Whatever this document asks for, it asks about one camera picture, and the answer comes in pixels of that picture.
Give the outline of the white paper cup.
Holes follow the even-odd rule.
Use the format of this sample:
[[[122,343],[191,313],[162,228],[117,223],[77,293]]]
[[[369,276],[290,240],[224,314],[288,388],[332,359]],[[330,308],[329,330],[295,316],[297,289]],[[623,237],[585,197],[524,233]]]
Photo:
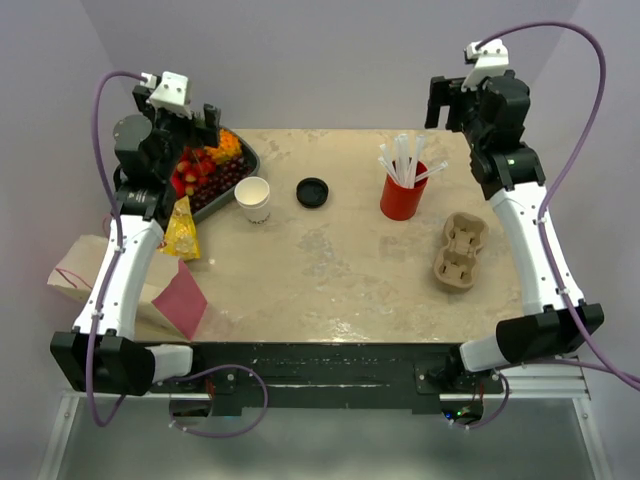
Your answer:
[[[234,196],[249,222],[263,224],[269,219],[270,186],[263,178],[244,178],[235,186]]]

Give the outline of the black cup lid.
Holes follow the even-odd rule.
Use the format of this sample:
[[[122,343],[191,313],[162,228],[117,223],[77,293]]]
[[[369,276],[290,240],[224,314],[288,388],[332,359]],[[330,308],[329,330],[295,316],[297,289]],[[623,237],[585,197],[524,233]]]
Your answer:
[[[328,196],[328,185],[317,177],[304,178],[296,186],[296,199],[305,208],[321,207],[328,200]]]

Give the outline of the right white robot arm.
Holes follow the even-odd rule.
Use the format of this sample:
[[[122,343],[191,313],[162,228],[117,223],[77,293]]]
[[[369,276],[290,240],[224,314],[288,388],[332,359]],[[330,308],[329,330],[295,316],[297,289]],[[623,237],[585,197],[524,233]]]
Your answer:
[[[430,81],[425,126],[464,135],[470,168],[509,239],[521,283],[523,314],[500,321],[494,334],[468,341],[445,369],[448,386],[469,392],[481,371],[576,351],[604,322],[600,304],[589,304],[566,264],[549,213],[545,174],[537,153],[522,141],[529,87],[508,70],[467,90],[460,78]]]

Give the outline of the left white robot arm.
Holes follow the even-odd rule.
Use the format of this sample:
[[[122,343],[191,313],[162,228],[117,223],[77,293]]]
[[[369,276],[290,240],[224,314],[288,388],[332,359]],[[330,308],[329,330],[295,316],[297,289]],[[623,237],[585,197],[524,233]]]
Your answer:
[[[190,108],[187,78],[165,73],[133,90],[135,115],[113,129],[122,179],[108,191],[113,225],[91,294],[71,331],[54,334],[50,350],[71,386],[86,394],[142,396],[172,379],[200,390],[207,368],[181,344],[145,346],[135,340],[136,314],[147,271],[177,199],[171,178],[187,147],[219,142],[220,112]]]

